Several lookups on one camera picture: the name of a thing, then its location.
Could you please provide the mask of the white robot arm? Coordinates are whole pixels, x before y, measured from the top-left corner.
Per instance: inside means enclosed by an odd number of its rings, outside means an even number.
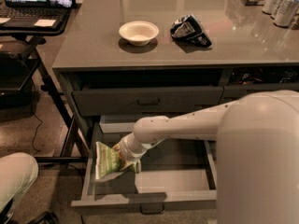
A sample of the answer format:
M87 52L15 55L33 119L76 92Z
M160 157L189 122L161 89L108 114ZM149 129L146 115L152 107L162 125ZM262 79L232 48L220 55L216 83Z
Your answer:
M143 118L119 142L139 160L167 138L217 144L218 224L299 224L299 93L265 91L175 118Z

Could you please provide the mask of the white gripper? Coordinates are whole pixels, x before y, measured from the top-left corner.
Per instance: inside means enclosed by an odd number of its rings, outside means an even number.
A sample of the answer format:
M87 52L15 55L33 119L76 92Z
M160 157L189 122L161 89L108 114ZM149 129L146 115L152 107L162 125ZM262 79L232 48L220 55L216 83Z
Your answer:
M163 140L164 138L140 137L134 133L124 136L118 144L112 147L114 151L120 152L121 157L125 159L121 162L120 170L128 169L136 172L136 161L140 160L148 150L162 143Z

